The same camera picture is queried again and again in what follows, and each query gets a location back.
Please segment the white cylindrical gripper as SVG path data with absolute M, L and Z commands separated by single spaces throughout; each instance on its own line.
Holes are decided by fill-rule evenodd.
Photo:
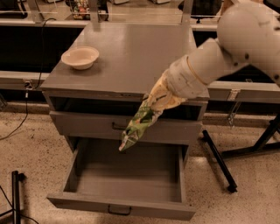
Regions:
M 150 91 L 148 105 L 154 111 L 172 109 L 185 102 L 186 99 L 197 98 L 206 89 L 207 85 L 193 71 L 189 57 L 185 55 L 169 66 L 166 77 L 163 73 L 157 80 Z

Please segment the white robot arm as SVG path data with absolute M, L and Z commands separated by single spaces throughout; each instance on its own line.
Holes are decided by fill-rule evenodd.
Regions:
M 217 38 L 173 62 L 147 99 L 158 113 L 202 94 L 209 84 L 246 65 L 280 81 L 280 23 L 262 3 L 238 3 L 226 10 L 217 25 Z

